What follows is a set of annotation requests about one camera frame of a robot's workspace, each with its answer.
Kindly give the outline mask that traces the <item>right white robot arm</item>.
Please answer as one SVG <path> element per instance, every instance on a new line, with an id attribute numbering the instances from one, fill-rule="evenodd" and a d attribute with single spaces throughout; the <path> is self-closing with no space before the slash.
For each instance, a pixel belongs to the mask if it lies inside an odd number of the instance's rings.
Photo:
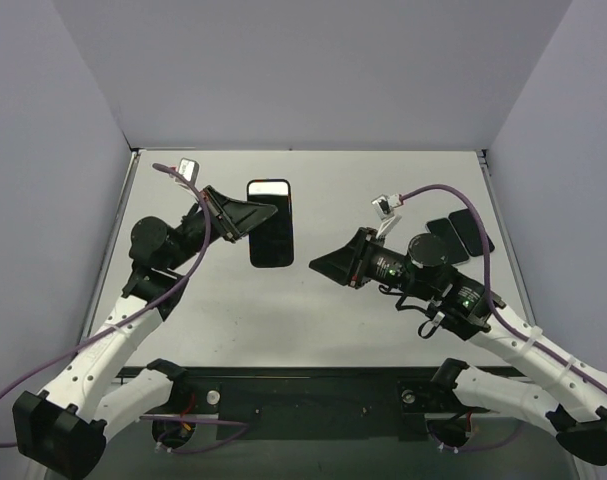
<path id="1" fill-rule="evenodd" d="M 524 377 L 510 380 L 448 358 L 429 386 L 436 406 L 460 403 L 511 416 L 550 433 L 573 456 L 607 464 L 607 373 L 559 347 L 498 295 L 459 272 L 438 237 L 419 234 L 401 254 L 385 248 L 375 230 L 360 228 L 345 246 L 311 260 L 309 267 L 353 289 L 374 281 L 381 291 L 398 295 L 397 310 L 409 307 L 408 298 L 424 301 L 421 311 L 432 332 L 449 331 Z"/>

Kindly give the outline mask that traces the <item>black phone clear case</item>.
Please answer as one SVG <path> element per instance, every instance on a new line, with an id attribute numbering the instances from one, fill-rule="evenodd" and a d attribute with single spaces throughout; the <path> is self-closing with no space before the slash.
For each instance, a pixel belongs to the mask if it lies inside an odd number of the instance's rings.
<path id="1" fill-rule="evenodd" d="M 448 251 L 448 260 L 452 265 L 460 265 L 470 260 L 464 245 L 459 239 L 449 219 L 439 218 L 426 223 L 426 229 L 433 235 L 439 237 Z"/>

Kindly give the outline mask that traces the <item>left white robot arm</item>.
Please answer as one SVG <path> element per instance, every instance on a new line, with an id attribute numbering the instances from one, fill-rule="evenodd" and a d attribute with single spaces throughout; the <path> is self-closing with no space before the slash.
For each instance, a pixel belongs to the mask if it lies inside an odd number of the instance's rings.
<path id="1" fill-rule="evenodd" d="M 132 228 L 132 273 L 108 318 L 66 368 L 37 393 L 23 392 L 12 407 L 18 450 L 67 479 L 84 479 L 107 443 L 147 411 L 183 408 L 189 388 L 183 368 L 158 360 L 133 384 L 107 390 L 125 362 L 178 305 L 188 260 L 200 263 L 210 242 L 234 243 L 273 217 L 274 205 L 229 198 L 205 187 L 172 227 L 148 216 Z"/>

